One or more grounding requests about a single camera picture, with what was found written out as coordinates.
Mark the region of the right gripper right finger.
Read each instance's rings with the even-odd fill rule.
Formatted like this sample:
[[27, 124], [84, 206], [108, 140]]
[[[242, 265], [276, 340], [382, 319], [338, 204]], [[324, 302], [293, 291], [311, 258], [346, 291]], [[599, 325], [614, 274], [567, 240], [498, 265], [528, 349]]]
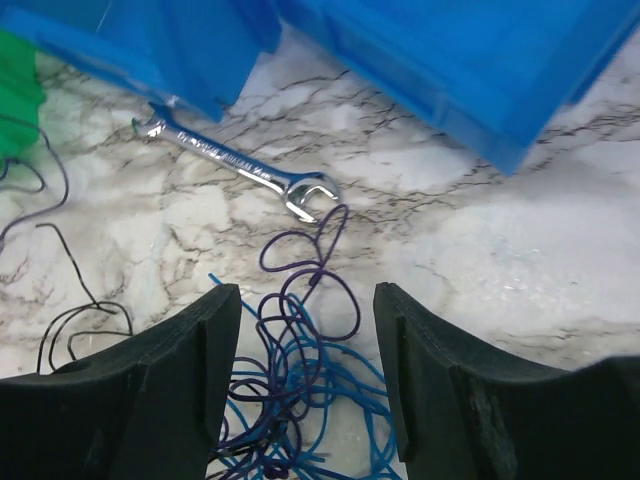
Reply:
[[501, 350], [393, 283], [374, 318], [398, 456], [412, 479], [635, 479], [639, 360], [575, 371]]

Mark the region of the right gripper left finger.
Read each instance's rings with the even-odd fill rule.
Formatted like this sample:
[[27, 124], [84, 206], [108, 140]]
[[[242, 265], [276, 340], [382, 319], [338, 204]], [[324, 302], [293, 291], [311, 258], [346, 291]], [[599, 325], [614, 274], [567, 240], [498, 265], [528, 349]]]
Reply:
[[1, 382], [5, 479], [201, 479], [217, 445], [241, 319], [213, 288], [54, 373]]

